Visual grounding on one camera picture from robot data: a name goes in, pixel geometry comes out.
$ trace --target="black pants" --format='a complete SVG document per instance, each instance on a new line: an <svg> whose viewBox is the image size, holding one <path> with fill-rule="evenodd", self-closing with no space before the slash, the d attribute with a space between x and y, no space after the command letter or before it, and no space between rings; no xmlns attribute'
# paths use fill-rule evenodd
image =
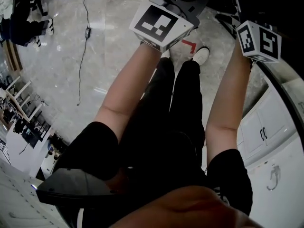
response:
<svg viewBox="0 0 304 228"><path fill-rule="evenodd" d="M30 0L20 0L10 17L10 40L21 46L26 46L35 36L45 35L48 21L28 22Z"/></svg>
<svg viewBox="0 0 304 228"><path fill-rule="evenodd" d="M128 150L124 156L130 160L130 164L136 162L135 156L145 156L147 143L161 132L172 130L190 138L196 150L196 160L201 165L205 132L201 121L203 106L199 67L195 61L185 62L176 78L173 92L173 63L168 58L160 59L121 140L122 151L124 147Z"/></svg>

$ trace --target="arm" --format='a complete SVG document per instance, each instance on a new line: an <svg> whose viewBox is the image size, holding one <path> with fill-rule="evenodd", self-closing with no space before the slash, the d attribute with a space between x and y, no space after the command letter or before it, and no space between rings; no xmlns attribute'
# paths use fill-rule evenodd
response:
<svg viewBox="0 0 304 228"><path fill-rule="evenodd" d="M219 85L206 127L207 164L219 153L237 149L237 132L250 74L250 59L242 55L238 39Z"/></svg>
<svg viewBox="0 0 304 228"><path fill-rule="evenodd" d="M107 125L115 133L118 142L161 55L152 47L141 44L114 80L94 119Z"/></svg>

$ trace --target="black cable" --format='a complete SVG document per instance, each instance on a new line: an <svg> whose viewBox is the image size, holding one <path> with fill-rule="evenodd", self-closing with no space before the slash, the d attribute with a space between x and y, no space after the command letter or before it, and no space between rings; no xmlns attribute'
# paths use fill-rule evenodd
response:
<svg viewBox="0 0 304 228"><path fill-rule="evenodd" d="M82 54L82 59L81 59L81 62L80 62L80 67L79 67L79 87L78 87L78 91L79 91L79 103L77 104L77 106L79 106L80 103L81 103L81 96L80 96L80 85L81 85L80 70L81 70L81 66L82 66L82 61L84 60L84 55L86 53L86 42L85 42L84 53Z"/></svg>
<svg viewBox="0 0 304 228"><path fill-rule="evenodd" d="M83 1L84 7L86 9L86 20L87 20L87 28L90 27L90 22L89 22L89 11L86 8L85 0Z"/></svg>
<svg viewBox="0 0 304 228"><path fill-rule="evenodd" d="M25 145L25 148L23 149L23 151L21 151L19 154L21 154L22 152L24 152L27 146L28 146L28 143L27 143L27 145Z"/></svg>
<svg viewBox="0 0 304 228"><path fill-rule="evenodd" d="M88 11L87 8L86 8L85 0L83 1L83 4L84 4L85 10L86 10L86 20L87 20L87 26L86 26L86 28L89 28L89 27L90 27L90 22L89 22L89 11ZM79 87L78 87L78 92L79 92L79 103L77 104L77 106L79 106L80 103L81 103L81 96L80 96L81 76L80 76L80 71L81 71L82 62L83 62L83 60L84 60L84 56L85 56L85 53L86 53L86 43L87 43L87 40L88 40L88 38L85 38L85 49L84 49L84 52L83 52L83 54L82 54L82 58L81 58L81 62L80 62L80 67L79 67Z"/></svg>

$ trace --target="white sneaker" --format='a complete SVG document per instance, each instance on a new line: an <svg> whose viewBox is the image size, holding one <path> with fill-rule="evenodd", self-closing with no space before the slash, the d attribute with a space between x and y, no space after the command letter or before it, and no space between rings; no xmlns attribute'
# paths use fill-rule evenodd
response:
<svg viewBox="0 0 304 228"><path fill-rule="evenodd" d="M195 53L192 60L197 62L199 66L202 66L207 61L208 57L209 57L209 48L202 47Z"/></svg>
<svg viewBox="0 0 304 228"><path fill-rule="evenodd" d="M33 41L31 42L32 46L36 49L36 51L41 50L41 42L39 36L35 36Z"/></svg>
<svg viewBox="0 0 304 228"><path fill-rule="evenodd" d="M170 51L169 51L169 49L166 50L166 51L161 55L161 58L163 58L163 57L170 58Z"/></svg>
<svg viewBox="0 0 304 228"><path fill-rule="evenodd" d="M54 26L53 26L53 19L48 20L47 24L47 33L51 36L54 34Z"/></svg>

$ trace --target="white cabinet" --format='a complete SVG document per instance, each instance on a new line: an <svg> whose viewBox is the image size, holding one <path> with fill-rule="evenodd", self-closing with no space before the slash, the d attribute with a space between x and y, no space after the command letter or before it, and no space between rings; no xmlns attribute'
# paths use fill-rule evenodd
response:
<svg viewBox="0 0 304 228"><path fill-rule="evenodd" d="M242 133L242 128L241 128L241 126L239 126L238 127L238 129L237 129L237 145L239 145L240 143L242 143L243 142L243 133Z"/></svg>
<svg viewBox="0 0 304 228"><path fill-rule="evenodd" d="M276 177L270 180L274 166L279 166L277 187L269 191L266 187L276 185ZM253 206L250 217L267 228L299 228L304 210L304 155L300 138L262 164L248 170L253 191Z"/></svg>
<svg viewBox="0 0 304 228"><path fill-rule="evenodd" d="M249 158L266 146L262 133L262 124L256 111L242 122L241 128L246 157Z"/></svg>
<svg viewBox="0 0 304 228"><path fill-rule="evenodd" d="M240 128L237 147L243 152L245 166L269 154L295 132L282 99L270 88L242 119Z"/></svg>
<svg viewBox="0 0 304 228"><path fill-rule="evenodd" d="M238 146L237 146L237 149L238 151L240 152L243 160L246 159L246 152L245 152L245 145L244 145L244 142L240 143Z"/></svg>
<svg viewBox="0 0 304 228"><path fill-rule="evenodd" d="M257 114L262 124L262 133L266 145L285 138L284 135L289 126L281 104L272 92L257 108Z"/></svg>

